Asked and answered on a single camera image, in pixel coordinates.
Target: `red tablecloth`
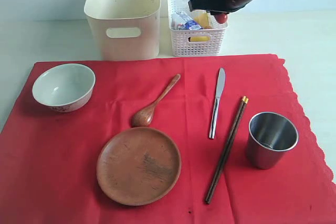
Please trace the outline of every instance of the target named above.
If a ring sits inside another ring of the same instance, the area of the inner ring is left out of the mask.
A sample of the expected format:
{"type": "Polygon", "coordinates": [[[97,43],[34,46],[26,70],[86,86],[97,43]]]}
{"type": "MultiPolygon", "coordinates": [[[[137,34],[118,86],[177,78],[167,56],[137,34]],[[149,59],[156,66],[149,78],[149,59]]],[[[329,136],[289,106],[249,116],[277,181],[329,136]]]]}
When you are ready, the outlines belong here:
{"type": "Polygon", "coordinates": [[[39,62],[0,135],[0,223],[336,223],[336,189],[309,120],[293,92],[284,60],[275,55],[80,62],[97,82],[78,111],[56,113],[38,104],[31,88],[45,70],[39,62]],[[217,74],[226,72],[216,138],[208,139],[217,74]],[[104,144],[130,127],[130,117],[152,102],[181,73],[151,124],[178,145],[182,170],[161,200],[119,205],[96,180],[104,144]],[[210,205],[204,196],[239,99],[249,103],[210,205]],[[299,143],[276,167],[258,170],[244,148],[248,121],[274,111],[293,121],[299,143]]]}

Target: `metal cup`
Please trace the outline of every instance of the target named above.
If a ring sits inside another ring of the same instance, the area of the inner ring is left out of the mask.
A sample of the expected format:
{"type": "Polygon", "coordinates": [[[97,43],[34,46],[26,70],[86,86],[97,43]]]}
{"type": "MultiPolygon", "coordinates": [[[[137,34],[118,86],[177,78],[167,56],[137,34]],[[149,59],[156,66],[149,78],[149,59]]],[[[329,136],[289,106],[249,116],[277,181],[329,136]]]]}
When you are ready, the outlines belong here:
{"type": "Polygon", "coordinates": [[[294,124],[286,117],[273,112],[254,115],[248,129],[246,155],[250,162],[260,169],[273,167],[299,140],[294,124]]]}

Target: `wooden spoon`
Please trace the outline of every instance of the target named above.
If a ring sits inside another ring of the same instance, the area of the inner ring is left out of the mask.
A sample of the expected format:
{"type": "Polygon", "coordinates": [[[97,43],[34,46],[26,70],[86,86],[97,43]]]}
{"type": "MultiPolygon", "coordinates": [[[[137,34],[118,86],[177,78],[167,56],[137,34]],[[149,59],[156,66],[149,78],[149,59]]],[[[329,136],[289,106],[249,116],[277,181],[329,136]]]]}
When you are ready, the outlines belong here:
{"type": "Polygon", "coordinates": [[[181,75],[178,73],[171,80],[166,89],[162,92],[162,94],[150,105],[144,107],[142,110],[139,110],[132,118],[131,125],[132,127],[141,127],[148,126],[153,120],[155,106],[168,94],[168,92],[174,87],[174,85],[178,82],[181,75]]]}

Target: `spoon handle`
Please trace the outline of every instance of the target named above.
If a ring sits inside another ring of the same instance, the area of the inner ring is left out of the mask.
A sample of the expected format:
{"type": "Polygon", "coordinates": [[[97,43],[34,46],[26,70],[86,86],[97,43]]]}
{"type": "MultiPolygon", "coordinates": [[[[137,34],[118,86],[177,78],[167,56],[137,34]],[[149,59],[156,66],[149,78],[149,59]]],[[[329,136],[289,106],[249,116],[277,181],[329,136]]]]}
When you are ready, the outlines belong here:
{"type": "Polygon", "coordinates": [[[175,86],[175,84],[178,82],[178,80],[181,78],[181,75],[178,73],[174,76],[174,78],[171,80],[169,85],[166,87],[166,89],[162,92],[162,94],[156,99],[154,102],[155,104],[158,104],[165,96],[168,94],[168,92],[175,86]]]}

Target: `stainless steel knife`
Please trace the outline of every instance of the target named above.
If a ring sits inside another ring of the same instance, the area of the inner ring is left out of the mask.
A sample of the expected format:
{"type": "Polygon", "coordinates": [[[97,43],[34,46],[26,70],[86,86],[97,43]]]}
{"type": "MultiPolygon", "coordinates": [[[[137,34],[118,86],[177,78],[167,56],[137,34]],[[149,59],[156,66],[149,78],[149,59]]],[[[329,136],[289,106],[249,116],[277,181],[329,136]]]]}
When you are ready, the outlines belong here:
{"type": "Polygon", "coordinates": [[[218,107],[219,107],[219,101],[221,100],[221,95],[223,93],[224,84],[225,84],[225,71],[223,68],[220,68],[218,79],[217,79],[214,110],[212,113],[210,132],[209,132],[209,138],[211,139],[215,138],[216,123],[217,123],[217,117],[218,117],[218,107]]]}

